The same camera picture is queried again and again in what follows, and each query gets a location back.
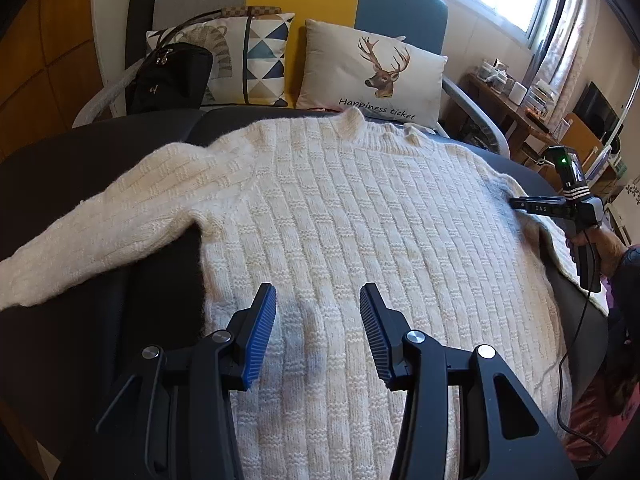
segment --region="window frame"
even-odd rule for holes
[[[514,25],[505,17],[501,16],[482,0],[454,0],[455,2],[468,7],[479,16],[492,22],[497,27],[501,28],[507,36],[512,40],[520,43],[528,49],[532,49],[534,39],[538,33],[538,29],[543,25],[542,21],[545,15],[545,9],[549,5],[549,0],[538,0],[536,7],[532,14],[527,30],[522,30],[517,25]]]

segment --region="white sweater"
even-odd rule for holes
[[[0,262],[0,309],[139,260],[196,222],[204,333],[249,307],[261,282],[278,294],[260,379],[234,397],[245,476],[386,480],[404,396],[376,375],[358,310],[366,282],[443,344],[493,345],[555,424],[564,341],[540,234],[577,277],[561,230],[511,210],[521,194],[469,150],[354,108],[261,121],[207,148],[164,146],[54,222]]]

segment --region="pillow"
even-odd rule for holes
[[[306,61],[296,108],[341,111],[435,128],[447,58],[393,38],[306,20]]]
[[[213,54],[213,65],[203,106],[252,104],[287,106],[284,94],[284,52],[295,14],[268,14],[248,18],[220,18],[195,23],[169,43],[183,41]],[[153,49],[172,29],[150,31]]]

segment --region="human hand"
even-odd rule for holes
[[[613,232],[604,226],[589,227],[584,232],[580,232],[573,238],[567,238],[566,246],[571,249],[571,258],[575,262],[575,248],[587,245],[589,242],[596,246],[600,255],[600,272],[610,278],[616,272],[622,256],[626,253],[626,247]]]

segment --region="black handbag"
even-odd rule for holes
[[[206,48],[190,43],[167,43],[187,25],[217,12],[220,11],[194,16],[158,42],[131,84],[132,99],[127,107],[129,114],[200,108],[213,65],[213,54]]]

